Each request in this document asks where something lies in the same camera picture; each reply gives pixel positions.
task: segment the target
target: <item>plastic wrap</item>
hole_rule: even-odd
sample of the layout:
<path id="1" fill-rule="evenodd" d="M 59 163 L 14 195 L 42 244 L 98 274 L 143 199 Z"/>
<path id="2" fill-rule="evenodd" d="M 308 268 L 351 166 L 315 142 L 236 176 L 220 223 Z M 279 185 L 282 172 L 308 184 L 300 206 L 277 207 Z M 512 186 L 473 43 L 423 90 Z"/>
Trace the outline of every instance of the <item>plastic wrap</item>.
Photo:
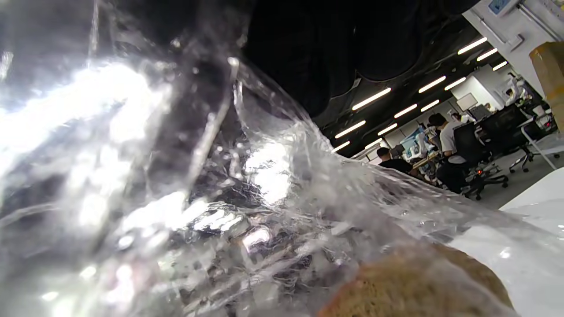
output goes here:
<path id="1" fill-rule="evenodd" d="M 476 228 L 562 285 L 558 235 L 332 154 L 242 58 L 250 3 L 179 3 L 0 3 L 2 316 L 315 316 L 390 256 L 472 309 L 382 316 L 517 316 L 431 246 Z"/>

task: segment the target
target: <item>person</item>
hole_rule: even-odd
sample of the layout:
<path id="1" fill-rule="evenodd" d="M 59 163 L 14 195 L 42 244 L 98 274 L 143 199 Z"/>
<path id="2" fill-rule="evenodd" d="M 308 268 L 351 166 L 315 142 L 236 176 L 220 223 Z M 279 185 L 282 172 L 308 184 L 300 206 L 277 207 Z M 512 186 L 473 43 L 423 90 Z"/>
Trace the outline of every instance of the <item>person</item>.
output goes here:
<path id="1" fill-rule="evenodd" d="M 491 113 L 496 113 L 497 110 L 491 105 L 491 103 L 487 103 L 484 105 L 486 107 L 486 109 L 488 109 L 489 112 Z"/>
<path id="2" fill-rule="evenodd" d="M 402 158 L 391 158 L 390 149 L 386 147 L 381 147 L 376 151 L 378 157 L 382 160 L 379 166 L 383 168 L 395 169 L 404 174 L 411 176 L 418 176 L 417 170 L 413 169 L 413 165 L 409 164 Z"/>
<path id="3" fill-rule="evenodd" d="M 517 101 L 517 96 L 516 96 L 515 92 L 513 91 L 513 89 L 507 89 L 505 94 L 509 97 L 509 99 L 507 99 L 507 101 L 505 102 L 506 107 L 508 105 L 514 104 Z"/>
<path id="4" fill-rule="evenodd" d="M 451 114 L 451 117 L 456 121 L 462 122 L 463 124 L 467 124 L 468 122 L 476 122 L 476 119 L 472 118 L 472 116 L 467 113 L 460 115 L 458 112 L 455 112 Z"/>
<path id="5" fill-rule="evenodd" d="M 462 156 L 456 154 L 455 144 L 454 130 L 462 124 L 460 121 L 448 122 L 440 113 L 429 117 L 429 125 L 440 130 L 440 146 L 447 158 L 446 162 L 437 169 L 437 178 L 455 193 L 461 193 L 462 188 L 468 185 L 464 170 L 469 166 Z"/>

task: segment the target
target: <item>white desk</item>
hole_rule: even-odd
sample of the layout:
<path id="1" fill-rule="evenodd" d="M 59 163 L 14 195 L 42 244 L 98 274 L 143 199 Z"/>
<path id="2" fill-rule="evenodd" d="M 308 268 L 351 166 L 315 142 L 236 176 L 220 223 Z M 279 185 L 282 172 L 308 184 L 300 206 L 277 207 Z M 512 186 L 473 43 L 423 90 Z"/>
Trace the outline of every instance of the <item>white desk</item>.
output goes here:
<path id="1" fill-rule="evenodd" d="M 501 210 L 528 221 L 564 240 L 564 168 L 558 169 L 522 192 Z M 539 269 L 543 259 L 491 227 L 475 226 L 455 238 L 451 246 L 491 268 L 503 281 L 521 317 L 562 317 L 564 272 L 547 274 Z"/>

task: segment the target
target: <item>ceiling light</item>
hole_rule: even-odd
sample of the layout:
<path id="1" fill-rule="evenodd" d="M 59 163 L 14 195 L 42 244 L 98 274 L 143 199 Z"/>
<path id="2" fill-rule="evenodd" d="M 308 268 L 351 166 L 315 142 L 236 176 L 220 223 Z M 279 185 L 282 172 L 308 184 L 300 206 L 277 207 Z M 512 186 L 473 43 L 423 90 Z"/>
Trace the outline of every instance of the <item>ceiling light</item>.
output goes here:
<path id="1" fill-rule="evenodd" d="M 465 46 L 465 47 L 461 48 L 460 51 L 459 51 L 459 55 L 468 52 L 469 50 L 475 48 L 476 46 L 478 46 L 478 45 L 480 45 L 480 44 L 482 44 L 482 43 L 485 43 L 487 40 L 488 40 L 488 39 L 487 39 L 486 37 L 483 37 L 483 38 L 481 38 L 481 39 L 475 41 L 474 43 L 469 44 L 468 46 Z"/>
<path id="2" fill-rule="evenodd" d="M 498 66 L 492 68 L 492 70 L 495 72 L 496 70 L 502 68 L 505 65 L 507 65 L 507 61 L 504 61 L 503 63 L 499 64 Z"/>
<path id="3" fill-rule="evenodd" d="M 346 129 L 345 131 L 343 131 L 343 132 L 341 132 L 341 133 L 335 135 L 335 138 L 338 139 L 338 138 L 342 137 L 343 135 L 349 133 L 350 131 L 353 131 L 354 129 L 357 129 L 357 128 L 363 126 L 365 123 L 366 123 L 366 120 L 360 121 L 360 122 L 358 122 L 357 124 L 355 124 L 354 126 L 352 126 L 352 127 L 348 128 L 348 129 Z"/>
<path id="4" fill-rule="evenodd" d="M 391 130 L 395 129 L 395 127 L 397 127 L 397 126 L 398 126 L 398 124 L 392 124 L 391 126 L 389 126 L 385 129 L 383 129 L 382 131 L 378 132 L 378 135 L 382 135 L 382 134 L 384 134 L 388 131 L 391 131 Z"/>
<path id="5" fill-rule="evenodd" d="M 440 100 L 433 101 L 432 103 L 430 103 L 430 104 L 424 106 L 423 108 L 421 108 L 421 112 L 425 112 L 425 111 L 431 109 L 433 106 L 438 105 L 439 102 L 440 102 Z"/>
<path id="6" fill-rule="evenodd" d="M 408 113 L 409 111 L 411 111 L 415 108 L 417 108 L 417 104 L 414 104 L 414 105 L 410 106 L 409 108 L 403 109 L 402 111 L 396 113 L 394 118 L 399 118 L 399 117 L 403 116 L 404 114 Z"/>
<path id="7" fill-rule="evenodd" d="M 380 139 L 378 139 L 378 140 L 376 140 L 376 141 L 370 143 L 370 144 L 367 145 L 364 149 L 369 149 L 369 148 L 371 148 L 371 147 L 377 145 L 377 144 L 380 143 L 380 142 L 382 142 L 382 138 L 380 138 Z"/>
<path id="8" fill-rule="evenodd" d="M 334 148 L 334 149 L 331 151 L 331 153 L 335 153 L 335 152 L 339 151 L 340 149 L 342 149 L 343 147 L 348 146 L 349 144 L 351 144 L 350 141 L 344 142 L 344 143 L 341 144 L 340 146 Z"/>
<path id="9" fill-rule="evenodd" d="M 441 78 L 435 80 L 434 82 L 428 84 L 427 86 L 425 86 L 425 87 L 419 89 L 419 93 L 422 93 L 422 92 L 424 92 L 424 91 L 426 91 L 426 90 L 429 90 L 431 87 L 433 87 L 433 86 L 435 86 L 435 85 L 438 85 L 439 83 L 443 82 L 445 79 L 447 79 L 447 76 L 443 76 L 443 77 L 441 77 Z"/>
<path id="10" fill-rule="evenodd" d="M 445 91 L 446 91 L 446 90 L 449 90 L 449 89 L 453 88 L 454 86 L 463 83 L 465 80 L 466 80 L 466 77 L 463 77 L 463 78 L 461 78 L 461 79 L 459 79 L 459 80 L 453 82 L 452 84 L 446 86 L 446 87 L 444 88 L 444 90 L 445 90 Z"/>
<path id="11" fill-rule="evenodd" d="M 356 105 L 353 106 L 353 108 L 352 108 L 353 111 L 358 110 L 358 109 L 364 107 L 365 105 L 367 105 L 367 104 L 373 102 L 374 100 L 376 100 L 376 99 L 378 99 L 378 98 L 384 96 L 385 94 L 389 93 L 390 91 L 391 91 L 391 88 L 382 90 L 382 91 L 380 91 L 379 93 L 377 93 L 376 95 L 374 95 L 374 96 L 372 96 L 372 97 L 366 99 L 365 101 L 359 102 L 358 104 L 356 104 Z"/>
<path id="12" fill-rule="evenodd" d="M 478 57 L 478 61 L 481 61 L 481 60 L 485 59 L 486 57 L 488 57 L 488 56 L 490 56 L 490 55 L 493 55 L 493 54 L 495 54 L 495 53 L 497 53 L 497 49 L 493 49 L 493 50 L 491 50 L 491 51 L 488 51 L 488 52 L 484 53 L 483 55 L 480 55 L 480 56 Z"/>

